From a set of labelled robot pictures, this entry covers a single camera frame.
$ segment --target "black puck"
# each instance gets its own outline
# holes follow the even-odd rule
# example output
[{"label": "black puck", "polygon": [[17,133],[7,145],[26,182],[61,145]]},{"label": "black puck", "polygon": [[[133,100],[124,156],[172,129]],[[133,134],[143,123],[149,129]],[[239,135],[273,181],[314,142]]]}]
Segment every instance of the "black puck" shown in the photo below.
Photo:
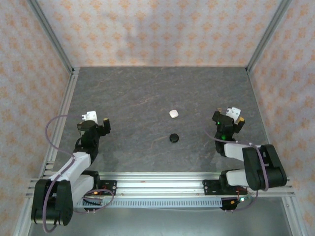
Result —
[{"label": "black puck", "polygon": [[176,143],[178,142],[179,140],[179,136],[177,134],[171,134],[171,136],[169,136],[169,140],[172,142],[172,143]]}]

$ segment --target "patterned wallpaper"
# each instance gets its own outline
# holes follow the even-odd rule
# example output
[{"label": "patterned wallpaper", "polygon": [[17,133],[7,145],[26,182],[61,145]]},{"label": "patterned wallpaper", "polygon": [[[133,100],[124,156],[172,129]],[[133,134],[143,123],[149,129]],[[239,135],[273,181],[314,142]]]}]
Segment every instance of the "patterned wallpaper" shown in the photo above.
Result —
[{"label": "patterned wallpaper", "polygon": [[294,0],[262,57],[252,83],[271,142],[315,235],[315,2]]},{"label": "patterned wallpaper", "polygon": [[0,229],[13,234],[69,74],[26,0],[0,4]]},{"label": "patterned wallpaper", "polygon": [[72,65],[246,66],[280,0],[39,0]]}]

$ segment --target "gray marble surface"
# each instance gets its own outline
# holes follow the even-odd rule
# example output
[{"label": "gray marble surface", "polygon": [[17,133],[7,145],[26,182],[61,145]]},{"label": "gray marble surface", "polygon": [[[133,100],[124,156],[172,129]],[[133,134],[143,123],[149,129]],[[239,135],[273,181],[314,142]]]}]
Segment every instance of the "gray marble surface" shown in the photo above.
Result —
[{"label": "gray marble surface", "polygon": [[[107,117],[111,133],[101,137],[91,170],[109,172],[207,172],[242,168],[221,157],[203,131],[215,134],[216,108],[235,106],[246,123],[238,140],[266,143],[263,124],[249,78],[236,67],[86,67],[81,68],[70,115],[95,110]],[[169,111],[179,116],[172,119]],[[68,118],[60,147],[72,151],[79,138]],[[177,143],[169,136],[177,133]],[[68,156],[59,153],[54,169]]]}]

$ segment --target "wall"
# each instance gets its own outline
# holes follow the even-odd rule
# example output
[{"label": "wall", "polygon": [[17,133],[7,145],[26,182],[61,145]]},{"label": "wall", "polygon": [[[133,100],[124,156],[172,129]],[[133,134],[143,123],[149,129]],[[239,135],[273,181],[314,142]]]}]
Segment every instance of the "wall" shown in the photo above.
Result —
[{"label": "wall", "polygon": [[294,0],[254,68],[252,83],[275,144],[315,235],[315,2]]},{"label": "wall", "polygon": [[39,0],[73,66],[246,66],[280,0]]},{"label": "wall", "polygon": [[0,228],[12,235],[69,74],[26,0],[0,4]]}]

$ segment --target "floor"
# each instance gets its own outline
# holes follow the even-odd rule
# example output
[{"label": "floor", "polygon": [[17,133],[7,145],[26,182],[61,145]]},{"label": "floor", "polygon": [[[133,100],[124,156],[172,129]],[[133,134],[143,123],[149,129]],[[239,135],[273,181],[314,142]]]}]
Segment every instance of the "floor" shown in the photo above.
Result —
[{"label": "floor", "polygon": [[[42,225],[32,224],[29,236],[44,236]],[[66,227],[51,236],[290,236],[281,198],[258,198],[236,213],[221,209],[108,208],[94,214],[74,213]]]},{"label": "floor", "polygon": [[[240,67],[86,67],[81,68],[70,115],[95,110],[109,118],[111,133],[101,137],[91,170],[107,172],[216,172],[243,168],[223,158],[204,128],[215,134],[216,108],[242,110],[246,123],[238,140],[266,143],[254,93]],[[169,111],[179,116],[172,119]],[[68,118],[60,147],[72,151],[78,119]],[[179,135],[172,143],[169,136]],[[68,156],[59,153],[54,169]]]}]

